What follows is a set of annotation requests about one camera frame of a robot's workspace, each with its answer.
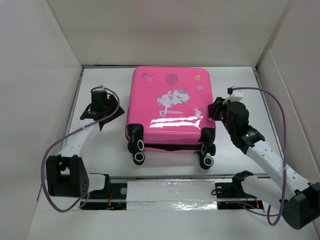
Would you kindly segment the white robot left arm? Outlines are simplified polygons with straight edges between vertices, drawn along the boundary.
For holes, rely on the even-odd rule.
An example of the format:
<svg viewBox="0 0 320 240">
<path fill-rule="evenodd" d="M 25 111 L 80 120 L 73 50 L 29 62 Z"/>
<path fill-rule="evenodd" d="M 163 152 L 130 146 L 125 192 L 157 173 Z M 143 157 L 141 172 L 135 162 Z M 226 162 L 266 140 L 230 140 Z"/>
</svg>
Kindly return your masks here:
<svg viewBox="0 0 320 240">
<path fill-rule="evenodd" d="M 90 91 L 91 103 L 79 118 L 78 129 L 67 138 L 57 155 L 45 162 L 47 191 L 53 197 L 83 198 L 89 191 L 89 176 L 83 162 L 95 136 L 105 124 L 125 113 L 115 92 L 102 86 Z"/>
</svg>

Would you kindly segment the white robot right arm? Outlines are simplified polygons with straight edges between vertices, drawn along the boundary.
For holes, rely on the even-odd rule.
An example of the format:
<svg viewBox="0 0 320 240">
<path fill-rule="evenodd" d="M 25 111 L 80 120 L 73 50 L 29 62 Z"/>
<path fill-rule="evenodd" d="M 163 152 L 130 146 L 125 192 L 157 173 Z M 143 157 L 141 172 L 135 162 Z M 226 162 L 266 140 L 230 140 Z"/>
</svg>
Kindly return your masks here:
<svg viewBox="0 0 320 240">
<path fill-rule="evenodd" d="M 249 125 L 249 111 L 239 101 L 216 98 L 208 116 L 221 121 L 232 143 L 257 163 L 279 189 L 274 189 L 244 170 L 232 177 L 231 191 L 237 197 L 255 196 L 277 209 L 286 223 L 300 230 L 320 216 L 320 184 L 299 175 L 275 153 L 264 136 Z"/>
</svg>

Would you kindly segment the pink hard-shell suitcase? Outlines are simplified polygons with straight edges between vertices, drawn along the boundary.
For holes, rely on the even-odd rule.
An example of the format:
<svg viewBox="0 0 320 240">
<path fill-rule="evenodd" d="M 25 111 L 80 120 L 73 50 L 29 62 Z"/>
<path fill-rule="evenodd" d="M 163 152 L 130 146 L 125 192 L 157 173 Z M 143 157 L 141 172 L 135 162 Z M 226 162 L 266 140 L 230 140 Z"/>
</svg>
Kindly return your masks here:
<svg viewBox="0 0 320 240">
<path fill-rule="evenodd" d="M 197 67 L 139 66 L 132 74 L 125 126 L 127 149 L 142 165 L 145 152 L 195 154 L 208 170 L 216 154 L 210 74 Z"/>
</svg>

